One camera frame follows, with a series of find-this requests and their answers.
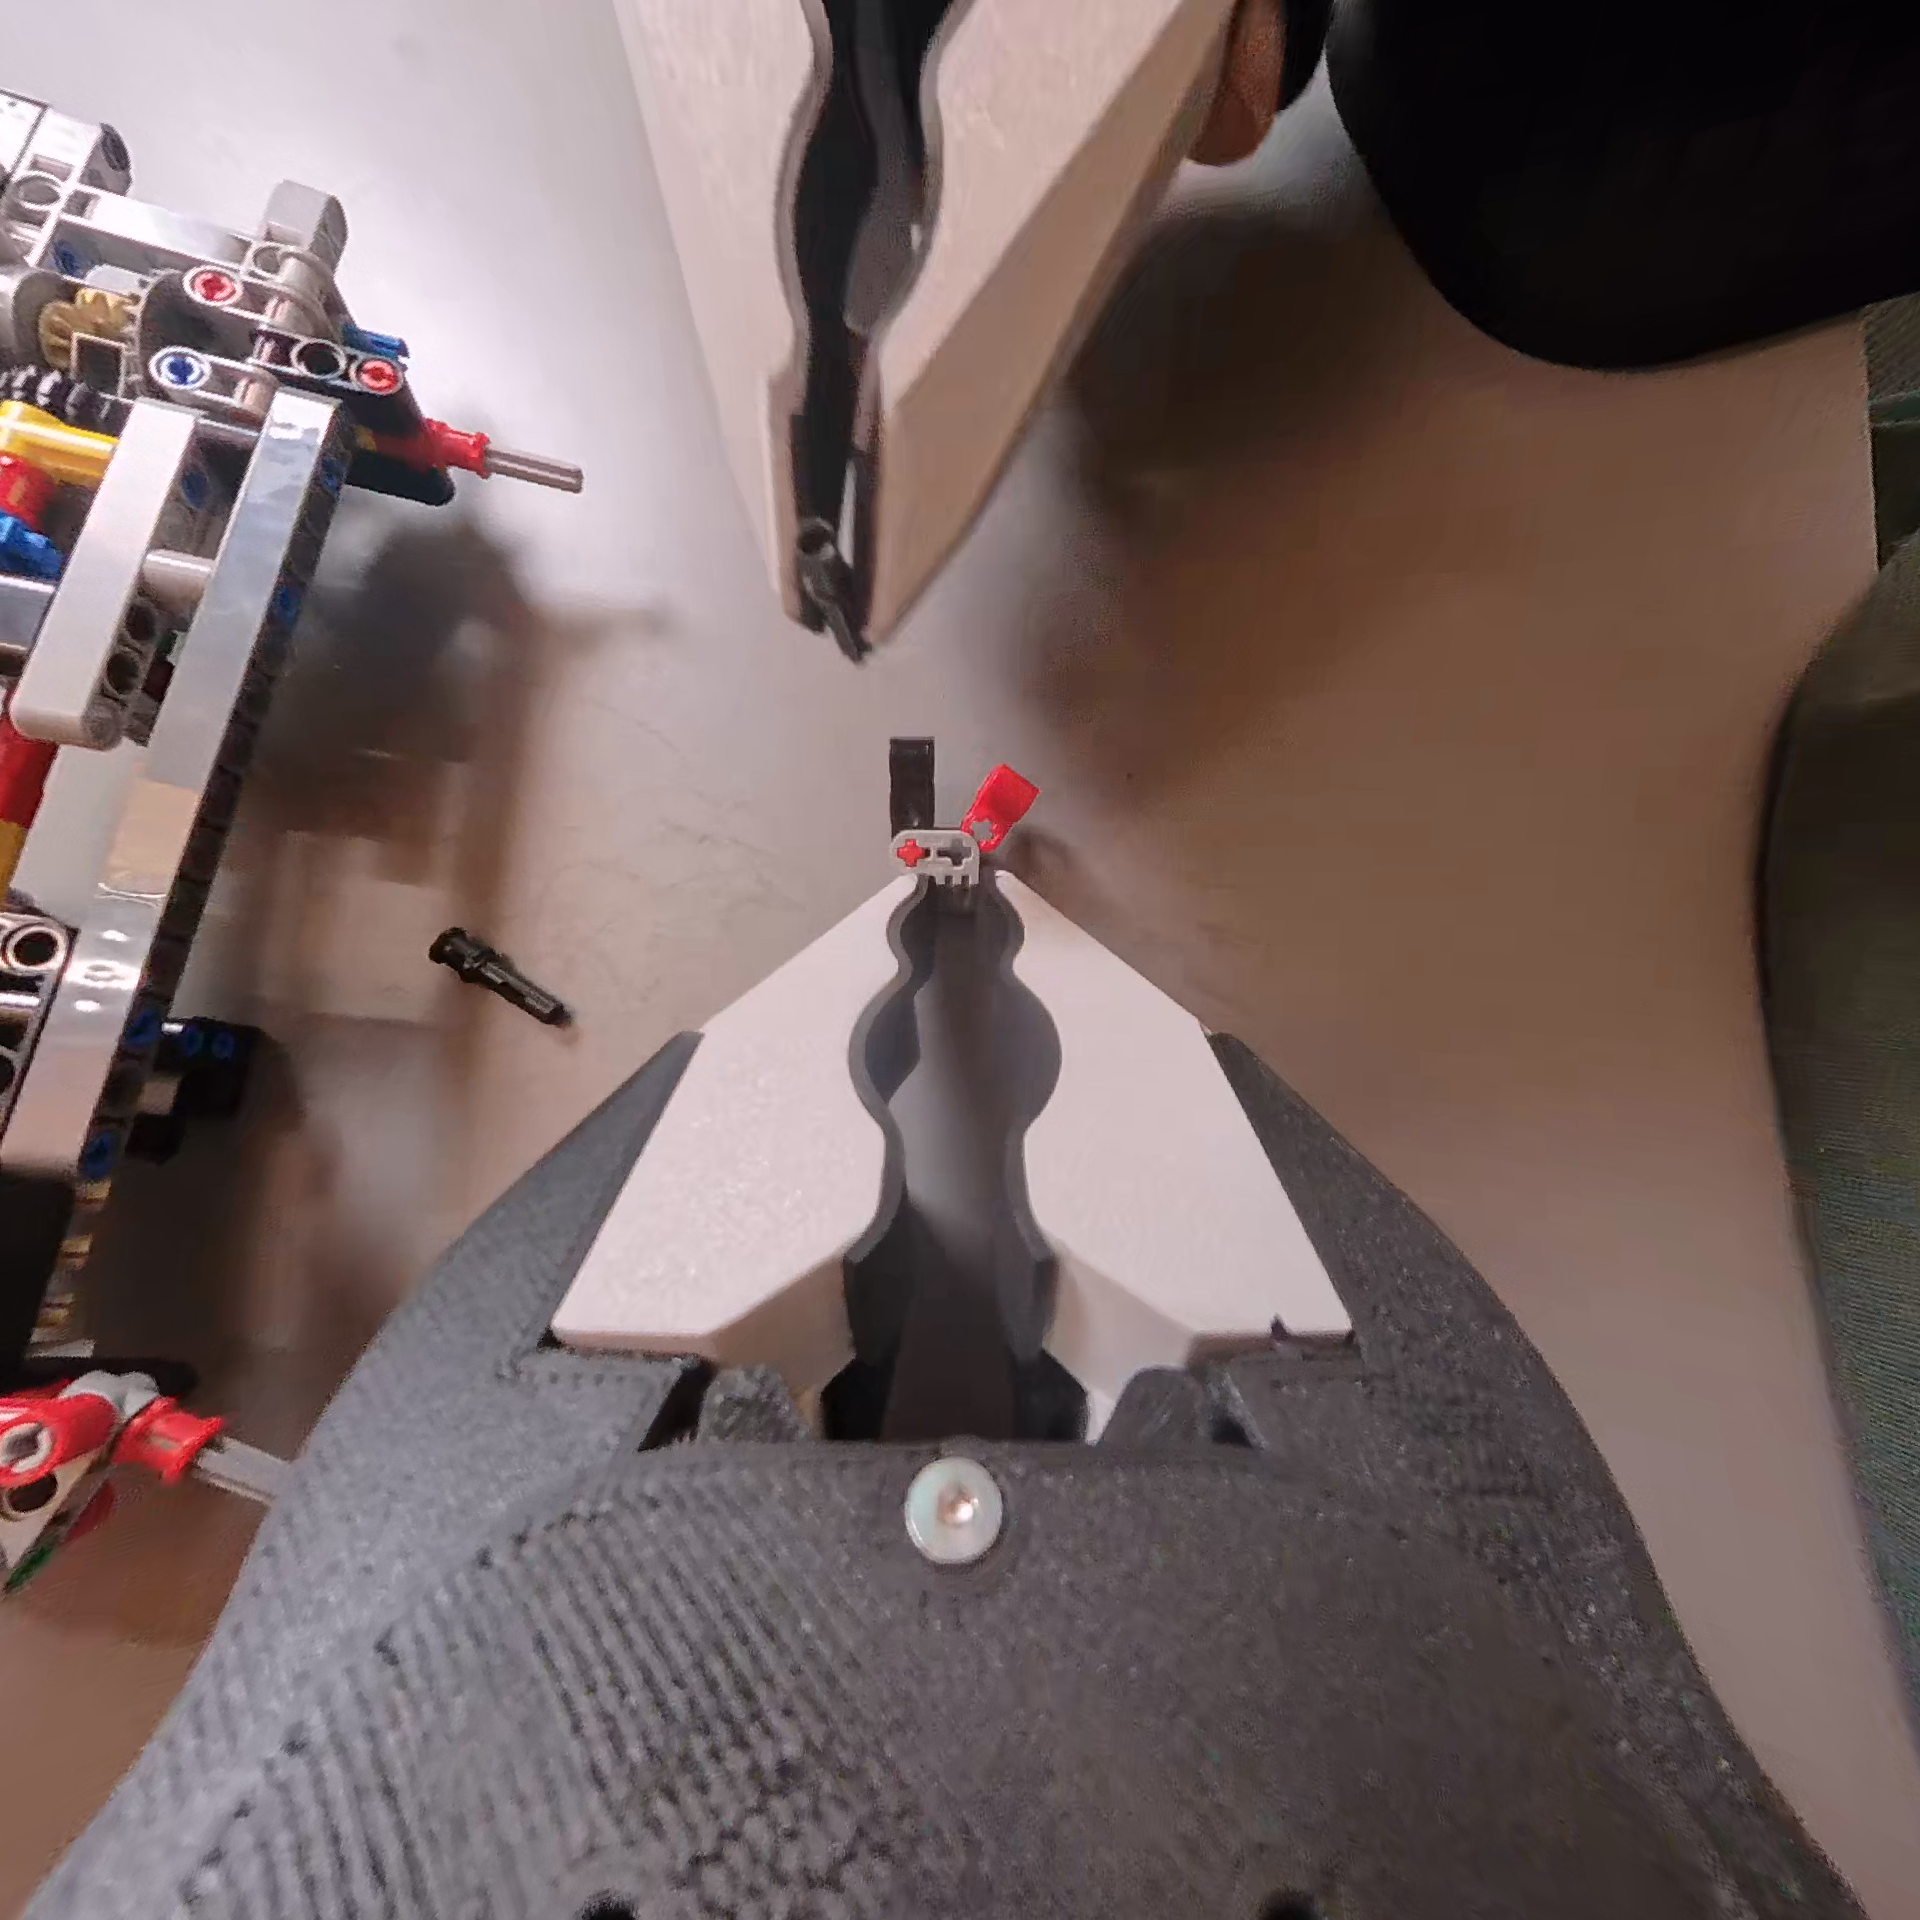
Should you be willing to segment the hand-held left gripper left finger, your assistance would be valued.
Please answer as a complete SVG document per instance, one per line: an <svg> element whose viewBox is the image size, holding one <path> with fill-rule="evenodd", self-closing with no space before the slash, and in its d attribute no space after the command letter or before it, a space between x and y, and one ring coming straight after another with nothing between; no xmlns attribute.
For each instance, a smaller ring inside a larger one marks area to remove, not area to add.
<svg viewBox="0 0 1920 1920"><path fill-rule="evenodd" d="M851 1047L913 894L888 880L706 1021L550 1317L562 1349L759 1365L800 1395L849 1361L846 1256L885 1169Z"/></svg>

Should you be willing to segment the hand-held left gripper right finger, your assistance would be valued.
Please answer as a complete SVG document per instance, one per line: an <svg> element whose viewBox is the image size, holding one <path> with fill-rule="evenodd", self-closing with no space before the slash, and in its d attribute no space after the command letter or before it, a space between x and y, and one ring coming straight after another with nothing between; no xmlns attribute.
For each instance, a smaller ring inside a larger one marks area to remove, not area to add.
<svg viewBox="0 0 1920 1920"><path fill-rule="evenodd" d="M1142 1371L1346 1341L1353 1318L1209 1031L1019 877L998 899L1013 981L1058 1049L1023 1191L1054 1256L1041 1345L1085 1390L1089 1431Z"/></svg>

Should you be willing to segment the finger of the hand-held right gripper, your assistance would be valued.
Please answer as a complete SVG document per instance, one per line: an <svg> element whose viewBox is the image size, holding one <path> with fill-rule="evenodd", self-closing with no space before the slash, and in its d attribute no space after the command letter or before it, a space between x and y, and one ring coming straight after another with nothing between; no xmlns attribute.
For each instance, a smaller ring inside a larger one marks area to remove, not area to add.
<svg viewBox="0 0 1920 1920"><path fill-rule="evenodd" d="M1226 3L973 3L919 83L929 209L862 374L862 625L947 563L1207 117Z"/></svg>
<svg viewBox="0 0 1920 1920"><path fill-rule="evenodd" d="M723 453L783 615L822 518L862 581L862 374L898 302L896 4L614 4Z"/></svg>

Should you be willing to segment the dark grey lego pin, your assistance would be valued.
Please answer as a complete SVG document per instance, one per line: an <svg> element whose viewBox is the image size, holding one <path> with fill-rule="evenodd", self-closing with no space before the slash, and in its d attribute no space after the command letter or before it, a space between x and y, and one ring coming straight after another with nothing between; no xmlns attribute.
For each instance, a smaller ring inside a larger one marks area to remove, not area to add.
<svg viewBox="0 0 1920 1920"><path fill-rule="evenodd" d="M827 633L840 659L862 664L872 651L865 633L869 598L824 518L798 525L793 569L800 623Z"/></svg>

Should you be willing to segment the grey lego connector with pin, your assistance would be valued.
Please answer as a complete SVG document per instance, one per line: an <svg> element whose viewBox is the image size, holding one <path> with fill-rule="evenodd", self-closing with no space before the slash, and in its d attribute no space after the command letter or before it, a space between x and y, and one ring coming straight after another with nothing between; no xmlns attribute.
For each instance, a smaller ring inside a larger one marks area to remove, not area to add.
<svg viewBox="0 0 1920 1920"><path fill-rule="evenodd" d="M965 812L947 815L939 807L933 736L891 736L887 788L893 864L929 888L965 894L976 886L998 829L992 781L973 793Z"/></svg>

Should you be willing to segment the black lego pin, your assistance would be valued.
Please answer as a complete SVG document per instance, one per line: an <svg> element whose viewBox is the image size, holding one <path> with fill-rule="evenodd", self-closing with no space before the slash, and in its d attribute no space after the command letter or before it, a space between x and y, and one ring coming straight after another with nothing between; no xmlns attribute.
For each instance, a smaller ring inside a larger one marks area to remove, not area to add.
<svg viewBox="0 0 1920 1920"><path fill-rule="evenodd" d="M426 945L426 960L544 1025L571 1025L571 1009L562 997L536 984L499 949L465 928L443 928Z"/></svg>

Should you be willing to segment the lego car chassis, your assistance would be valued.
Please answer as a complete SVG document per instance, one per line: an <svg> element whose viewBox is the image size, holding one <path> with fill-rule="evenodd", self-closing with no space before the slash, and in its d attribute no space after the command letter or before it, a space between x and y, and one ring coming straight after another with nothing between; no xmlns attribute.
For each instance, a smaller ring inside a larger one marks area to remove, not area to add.
<svg viewBox="0 0 1920 1920"><path fill-rule="evenodd" d="M72 1317L121 1164L243 1103L256 1028L176 997L343 495L585 484L421 407L345 239L291 180L242 228L138 199L112 125L5 93L5 1597L133 1472L280 1472Z"/></svg>

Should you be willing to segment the person's right hand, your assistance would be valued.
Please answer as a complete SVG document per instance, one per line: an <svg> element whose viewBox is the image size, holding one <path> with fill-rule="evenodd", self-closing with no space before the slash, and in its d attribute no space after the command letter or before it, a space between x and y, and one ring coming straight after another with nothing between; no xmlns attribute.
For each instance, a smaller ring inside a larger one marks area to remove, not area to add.
<svg viewBox="0 0 1920 1920"><path fill-rule="evenodd" d="M1311 83L1331 3L1235 3L1210 100L1186 158L1203 166L1248 159Z"/></svg>

